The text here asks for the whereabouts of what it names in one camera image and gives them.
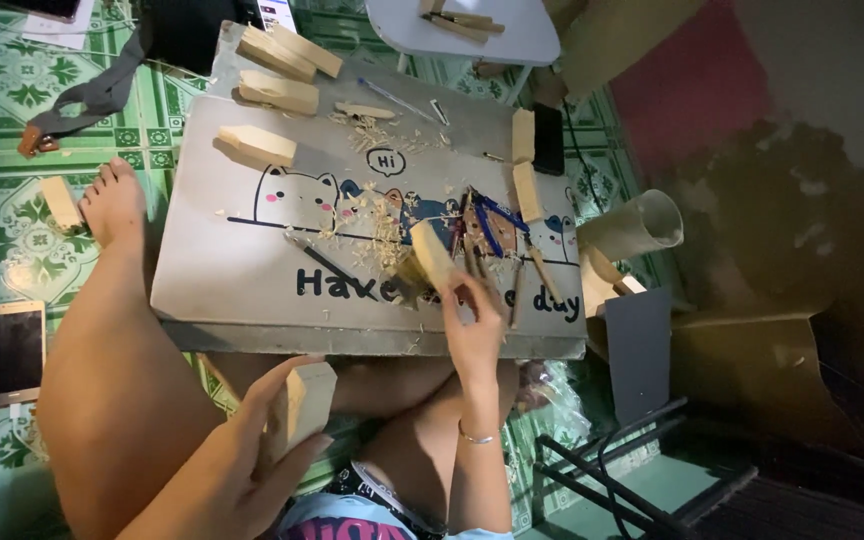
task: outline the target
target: silver bracelet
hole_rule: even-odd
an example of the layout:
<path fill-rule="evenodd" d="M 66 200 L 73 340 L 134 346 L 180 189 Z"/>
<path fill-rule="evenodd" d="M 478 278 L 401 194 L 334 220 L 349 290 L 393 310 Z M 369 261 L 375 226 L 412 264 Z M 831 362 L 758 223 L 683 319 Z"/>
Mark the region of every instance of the silver bracelet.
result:
<path fill-rule="evenodd" d="M 493 439 L 496 438 L 495 436 L 492 436 L 492 437 L 486 437 L 486 438 L 484 438 L 484 439 L 475 439 L 475 438 L 473 438 L 473 437 L 470 437 L 470 436 L 469 436 L 469 435 L 468 435 L 468 434 L 467 434 L 467 433 L 462 429 L 462 420 L 459 420 L 459 435 L 462 436 L 462 437 L 464 437 L 466 441 L 468 441 L 468 442 L 470 442 L 470 443 L 472 443 L 472 444 L 486 444 L 486 443 L 491 443 L 491 442 L 493 441 Z"/>

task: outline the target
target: fingernail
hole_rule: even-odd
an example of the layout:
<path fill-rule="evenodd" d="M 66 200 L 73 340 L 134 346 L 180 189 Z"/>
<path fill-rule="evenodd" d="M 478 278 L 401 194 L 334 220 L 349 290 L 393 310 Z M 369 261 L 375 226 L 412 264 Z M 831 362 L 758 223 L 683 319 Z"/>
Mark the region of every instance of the fingernail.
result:
<path fill-rule="evenodd" d="M 321 453 L 325 452 L 326 449 L 329 448 L 330 446 L 332 446 L 332 443 L 334 443 L 334 442 L 335 442 L 335 439 L 333 439 L 332 437 L 330 437 L 324 433 L 319 435 L 315 441 L 315 453 L 321 454 Z"/>

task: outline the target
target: strap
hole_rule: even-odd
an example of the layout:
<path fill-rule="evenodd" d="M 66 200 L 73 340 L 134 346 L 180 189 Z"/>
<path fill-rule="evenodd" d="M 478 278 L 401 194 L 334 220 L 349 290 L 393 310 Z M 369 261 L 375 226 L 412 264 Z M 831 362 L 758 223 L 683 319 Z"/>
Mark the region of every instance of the strap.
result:
<path fill-rule="evenodd" d="M 143 46 L 141 23 L 136 24 L 122 52 L 107 69 L 94 79 L 58 94 L 52 108 L 29 120 L 28 125 L 38 128 L 42 136 L 58 139 L 121 112 L 129 101 L 136 70 L 145 60 L 148 45 Z M 64 107 L 76 103 L 84 105 L 78 116 L 62 115 Z"/>

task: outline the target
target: plastic cup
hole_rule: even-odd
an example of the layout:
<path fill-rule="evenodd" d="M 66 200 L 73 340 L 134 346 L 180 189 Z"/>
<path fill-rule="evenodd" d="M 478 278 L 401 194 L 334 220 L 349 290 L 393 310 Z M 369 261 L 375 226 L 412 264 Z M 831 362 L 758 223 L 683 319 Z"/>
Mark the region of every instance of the plastic cup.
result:
<path fill-rule="evenodd" d="M 583 223 L 576 236 L 580 251 L 594 246 L 611 263 L 675 247 L 686 239 L 679 207 L 657 189 Z"/>

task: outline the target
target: printed shirt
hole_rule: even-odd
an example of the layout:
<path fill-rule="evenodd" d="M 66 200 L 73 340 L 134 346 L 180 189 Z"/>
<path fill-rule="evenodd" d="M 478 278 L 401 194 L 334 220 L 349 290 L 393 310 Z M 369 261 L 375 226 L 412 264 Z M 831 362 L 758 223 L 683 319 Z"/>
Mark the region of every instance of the printed shirt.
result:
<path fill-rule="evenodd" d="M 388 509 L 363 497 L 313 493 L 300 498 L 282 518 L 280 540 L 416 540 Z M 510 532 L 481 528 L 445 536 L 452 540 L 513 540 Z"/>

